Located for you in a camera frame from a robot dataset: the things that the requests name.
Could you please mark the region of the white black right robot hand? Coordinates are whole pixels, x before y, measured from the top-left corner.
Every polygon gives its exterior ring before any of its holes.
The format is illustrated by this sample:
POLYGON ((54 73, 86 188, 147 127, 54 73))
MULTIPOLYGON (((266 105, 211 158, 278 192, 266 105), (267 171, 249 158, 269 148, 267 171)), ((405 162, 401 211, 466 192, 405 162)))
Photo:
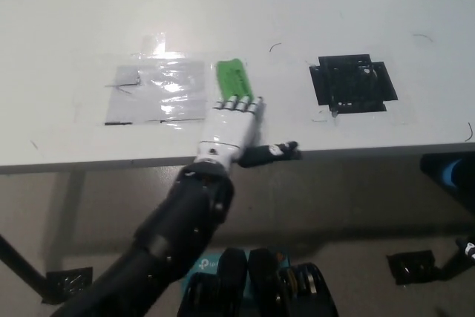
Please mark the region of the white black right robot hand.
POLYGON ((459 238, 456 240, 456 245, 467 258, 475 261, 475 244, 471 239, 459 238))

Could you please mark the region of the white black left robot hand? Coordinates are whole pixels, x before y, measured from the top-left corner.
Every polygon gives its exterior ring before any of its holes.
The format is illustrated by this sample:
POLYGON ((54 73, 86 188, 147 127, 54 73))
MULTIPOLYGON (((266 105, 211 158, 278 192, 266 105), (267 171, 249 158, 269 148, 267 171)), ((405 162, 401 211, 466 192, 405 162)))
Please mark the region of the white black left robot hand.
POLYGON ((206 116, 195 161, 219 164, 229 171, 234 163, 251 168, 299 158, 295 141, 255 145, 262 109, 261 97, 233 95, 225 102, 216 102, 206 116))

